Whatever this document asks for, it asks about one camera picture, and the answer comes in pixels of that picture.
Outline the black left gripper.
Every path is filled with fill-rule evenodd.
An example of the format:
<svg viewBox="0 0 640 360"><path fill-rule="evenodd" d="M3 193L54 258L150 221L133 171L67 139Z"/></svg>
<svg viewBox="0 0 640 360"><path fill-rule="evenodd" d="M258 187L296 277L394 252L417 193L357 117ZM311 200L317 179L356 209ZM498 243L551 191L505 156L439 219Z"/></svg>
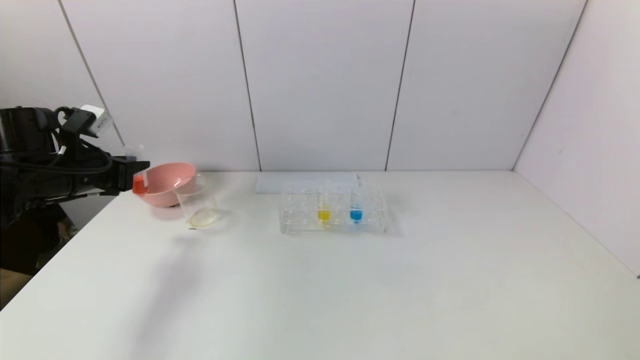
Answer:
<svg viewBox="0 0 640 360"><path fill-rule="evenodd" d="M109 156L108 170L93 175L93 186L106 192L129 191L133 184L134 174L146 171L150 161L135 161L133 155Z"/></svg>

